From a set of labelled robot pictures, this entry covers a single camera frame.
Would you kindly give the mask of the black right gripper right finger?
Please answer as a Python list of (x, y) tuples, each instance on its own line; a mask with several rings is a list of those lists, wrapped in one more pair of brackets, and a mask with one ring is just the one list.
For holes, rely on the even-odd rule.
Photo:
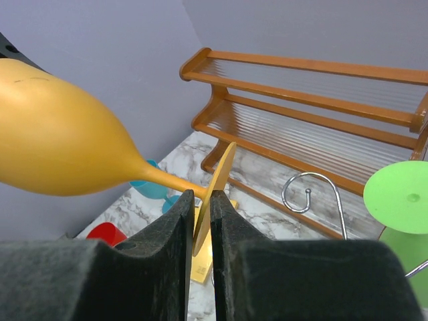
[(272, 240), (210, 199), (218, 320), (422, 320), (395, 254), (371, 240)]

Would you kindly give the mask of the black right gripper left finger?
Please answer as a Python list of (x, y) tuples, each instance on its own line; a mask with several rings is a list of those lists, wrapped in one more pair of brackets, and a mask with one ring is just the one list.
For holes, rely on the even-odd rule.
[(2, 320), (185, 320), (194, 193), (116, 246), (1, 243)]

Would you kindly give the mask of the green plastic wine glass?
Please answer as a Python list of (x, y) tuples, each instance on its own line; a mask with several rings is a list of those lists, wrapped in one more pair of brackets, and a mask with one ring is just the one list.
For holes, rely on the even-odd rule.
[(427, 162), (407, 160), (375, 172), (364, 205), (385, 226), (379, 240), (399, 258), (405, 273), (427, 261)]

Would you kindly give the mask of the yellow plastic wine glass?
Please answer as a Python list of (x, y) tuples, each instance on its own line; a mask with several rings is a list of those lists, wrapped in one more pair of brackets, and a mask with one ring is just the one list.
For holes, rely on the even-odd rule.
[(198, 254), (209, 232), (213, 191), (225, 188), (237, 145), (228, 145), (208, 187), (150, 165), (121, 121), (97, 98), (25, 62), (1, 60), (1, 182), (53, 196), (97, 193), (131, 181), (202, 202), (193, 232)]

